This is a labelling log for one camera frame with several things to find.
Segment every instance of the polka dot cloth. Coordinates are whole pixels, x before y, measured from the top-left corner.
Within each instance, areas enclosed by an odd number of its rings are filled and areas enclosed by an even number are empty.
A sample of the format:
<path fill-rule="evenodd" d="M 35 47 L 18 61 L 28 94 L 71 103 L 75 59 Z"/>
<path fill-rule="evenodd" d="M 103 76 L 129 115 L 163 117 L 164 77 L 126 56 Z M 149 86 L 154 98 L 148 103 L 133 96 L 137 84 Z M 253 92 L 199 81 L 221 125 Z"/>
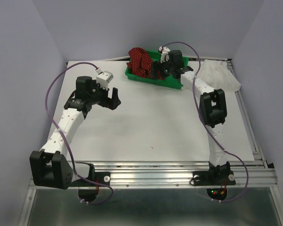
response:
<path fill-rule="evenodd" d="M 143 48 L 133 48 L 129 51 L 131 62 L 127 63 L 131 74 L 142 78 L 151 78 L 153 60 Z M 157 78 L 164 80 L 157 72 Z"/>

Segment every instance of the green box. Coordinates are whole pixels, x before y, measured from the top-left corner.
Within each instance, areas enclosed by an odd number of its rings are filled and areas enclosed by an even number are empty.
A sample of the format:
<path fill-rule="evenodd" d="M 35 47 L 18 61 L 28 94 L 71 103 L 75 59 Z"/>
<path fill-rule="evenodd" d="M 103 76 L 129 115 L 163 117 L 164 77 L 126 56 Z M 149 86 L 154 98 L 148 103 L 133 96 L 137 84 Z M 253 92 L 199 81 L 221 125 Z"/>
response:
<path fill-rule="evenodd" d="M 160 53 L 158 53 L 157 51 L 152 51 L 152 50 L 146 50 L 146 51 L 149 54 L 149 56 L 152 58 L 153 61 L 160 60 Z M 189 59 L 187 57 L 183 56 L 183 62 L 184 62 L 184 66 L 187 66 Z M 170 88 L 174 88 L 174 89 L 181 89 L 181 87 L 183 86 L 179 81 L 174 79 L 172 76 L 166 77 L 165 80 L 158 80 L 158 79 L 154 80 L 154 79 L 149 79 L 149 78 L 144 79 L 142 77 L 131 74 L 131 71 L 129 70 L 128 67 L 125 71 L 125 75 L 130 80 L 141 81 L 141 82 L 150 83 L 150 84 L 154 84 L 154 85 L 158 85 L 158 86 L 165 86 L 165 87 L 170 87 Z"/>

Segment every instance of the gray wall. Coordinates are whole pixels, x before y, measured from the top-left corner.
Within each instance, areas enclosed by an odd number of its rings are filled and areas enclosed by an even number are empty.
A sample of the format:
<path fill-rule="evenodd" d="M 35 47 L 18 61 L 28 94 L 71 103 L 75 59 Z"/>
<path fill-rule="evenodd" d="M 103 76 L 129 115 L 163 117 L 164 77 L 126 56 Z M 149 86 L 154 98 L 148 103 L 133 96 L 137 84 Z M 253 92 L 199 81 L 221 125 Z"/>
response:
<path fill-rule="evenodd" d="M 233 58 L 251 124 L 283 197 L 283 0 L 266 0 Z"/>
<path fill-rule="evenodd" d="M 95 60 L 127 56 L 133 47 L 158 49 L 176 40 L 192 44 L 201 56 L 231 58 L 263 0 L 33 2 L 67 60 Z"/>
<path fill-rule="evenodd" d="M 18 224 L 31 176 L 29 155 L 49 131 L 46 88 L 63 68 L 33 3 L 0 0 L 0 226 Z"/>

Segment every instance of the white cloth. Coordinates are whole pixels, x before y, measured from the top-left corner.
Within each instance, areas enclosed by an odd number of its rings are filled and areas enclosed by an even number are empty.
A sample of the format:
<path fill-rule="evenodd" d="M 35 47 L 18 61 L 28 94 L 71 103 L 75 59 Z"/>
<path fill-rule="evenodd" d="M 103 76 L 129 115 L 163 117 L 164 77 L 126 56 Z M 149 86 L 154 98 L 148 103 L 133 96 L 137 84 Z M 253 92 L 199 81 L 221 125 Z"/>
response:
<path fill-rule="evenodd" d="M 225 61 L 204 60 L 197 78 L 202 79 L 214 89 L 223 89 L 228 92 L 240 90 L 241 84 L 227 69 Z"/>

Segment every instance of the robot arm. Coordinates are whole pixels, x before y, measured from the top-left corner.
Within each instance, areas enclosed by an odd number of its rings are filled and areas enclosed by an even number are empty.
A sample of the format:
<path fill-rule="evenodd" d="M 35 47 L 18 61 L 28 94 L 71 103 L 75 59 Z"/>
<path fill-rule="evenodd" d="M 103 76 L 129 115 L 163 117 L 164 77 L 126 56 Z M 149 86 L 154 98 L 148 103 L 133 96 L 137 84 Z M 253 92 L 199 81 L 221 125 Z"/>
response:
<path fill-rule="evenodd" d="M 59 129 L 54 130 L 40 151 L 33 151 L 30 155 L 35 185 L 67 189 L 72 181 L 73 170 L 66 160 L 67 147 L 60 131 L 70 144 L 93 105 L 98 104 L 115 110 L 121 104 L 116 88 L 113 88 L 112 98 L 108 97 L 108 83 L 113 79 L 113 75 L 100 70 L 97 72 L 99 75 L 96 80 L 89 76 L 76 79 L 75 91 L 64 105 L 58 123 Z"/>
<path fill-rule="evenodd" d="M 184 66 L 181 51 L 170 51 L 166 47 L 160 47 L 158 51 L 161 53 L 161 60 L 153 63 L 153 79 L 159 70 L 164 77 L 172 75 L 193 92 L 195 72 L 189 66 Z M 199 100 L 201 120 L 203 120 L 206 129 L 222 144 L 223 124 L 227 116 L 225 93 L 222 89 L 213 89 L 199 78 L 195 80 L 195 89 L 196 97 Z M 226 180 L 228 185 L 235 185 L 233 172 L 225 152 L 211 136 L 208 136 L 208 144 L 210 150 L 209 170 L 193 172 L 192 184 L 195 186 L 222 185 Z"/>

